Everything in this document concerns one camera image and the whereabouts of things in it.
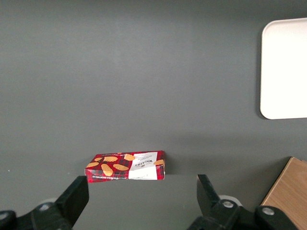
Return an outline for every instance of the gray table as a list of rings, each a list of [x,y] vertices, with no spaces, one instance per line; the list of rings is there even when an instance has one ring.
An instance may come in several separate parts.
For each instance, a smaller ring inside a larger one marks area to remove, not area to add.
[[[74,229],[185,229],[196,174],[258,205],[307,120],[259,110],[261,32],[307,1],[1,1],[0,209],[57,197],[98,153],[164,150],[164,181],[90,184]]]

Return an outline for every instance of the screw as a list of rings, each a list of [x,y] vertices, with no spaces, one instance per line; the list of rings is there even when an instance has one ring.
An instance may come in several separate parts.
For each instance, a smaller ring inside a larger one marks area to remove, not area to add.
[[[264,207],[262,211],[269,216],[273,216],[275,214],[274,211],[270,209],[269,207]]]
[[[223,205],[224,207],[227,207],[227,208],[232,208],[234,206],[234,204],[229,201],[224,201]]]
[[[7,218],[9,214],[7,212],[0,214],[0,220]]]
[[[43,211],[46,211],[48,208],[50,208],[49,204],[42,204],[42,206],[39,207],[39,210],[43,212]]]

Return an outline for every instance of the white label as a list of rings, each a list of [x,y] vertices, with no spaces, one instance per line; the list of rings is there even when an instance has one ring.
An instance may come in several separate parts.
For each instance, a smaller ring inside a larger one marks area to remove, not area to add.
[[[307,18],[269,23],[262,32],[260,110],[268,119],[307,117]]]
[[[135,154],[128,179],[157,180],[157,171],[154,165],[157,160],[157,154],[158,152]]]

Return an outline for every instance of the snack box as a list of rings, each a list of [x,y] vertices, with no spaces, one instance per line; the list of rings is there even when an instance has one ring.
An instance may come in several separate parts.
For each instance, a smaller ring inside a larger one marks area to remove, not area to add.
[[[118,152],[98,154],[86,166],[88,183],[118,179],[163,180],[165,152]]]

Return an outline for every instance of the wooden board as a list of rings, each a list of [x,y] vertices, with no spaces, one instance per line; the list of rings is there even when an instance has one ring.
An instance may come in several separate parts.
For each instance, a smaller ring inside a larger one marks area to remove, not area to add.
[[[281,209],[300,230],[307,230],[307,162],[292,157],[262,205]]]

